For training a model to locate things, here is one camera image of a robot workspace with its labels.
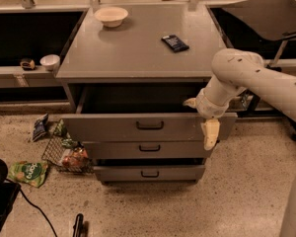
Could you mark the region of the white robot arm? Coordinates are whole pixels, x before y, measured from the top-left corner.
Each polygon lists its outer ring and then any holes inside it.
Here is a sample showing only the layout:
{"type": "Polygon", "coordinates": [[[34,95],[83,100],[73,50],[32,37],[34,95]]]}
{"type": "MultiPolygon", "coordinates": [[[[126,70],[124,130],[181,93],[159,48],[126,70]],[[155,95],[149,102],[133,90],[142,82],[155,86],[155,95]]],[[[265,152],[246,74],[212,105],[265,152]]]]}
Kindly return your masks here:
{"type": "MultiPolygon", "coordinates": [[[[230,101],[250,90],[296,122],[296,76],[264,67],[263,58],[250,51],[235,48],[219,50],[212,59],[212,77],[198,95],[184,101],[204,118],[201,129],[204,148],[216,144],[219,119],[230,101]]],[[[296,237],[296,177],[291,186],[279,237],[296,237]]]]}

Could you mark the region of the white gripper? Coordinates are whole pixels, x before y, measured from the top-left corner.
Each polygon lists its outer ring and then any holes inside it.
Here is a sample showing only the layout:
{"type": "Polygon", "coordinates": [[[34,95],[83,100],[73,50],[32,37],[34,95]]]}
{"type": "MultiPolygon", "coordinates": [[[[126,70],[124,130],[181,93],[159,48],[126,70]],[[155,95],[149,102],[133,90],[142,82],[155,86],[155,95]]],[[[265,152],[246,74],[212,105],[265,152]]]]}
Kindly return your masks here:
{"type": "Polygon", "coordinates": [[[201,90],[196,98],[189,98],[183,102],[183,105],[193,109],[197,109],[198,113],[205,119],[201,124],[204,135],[204,149],[211,150],[217,141],[221,118],[227,111],[229,105],[218,106],[212,103],[206,96],[205,91],[201,90]]]}

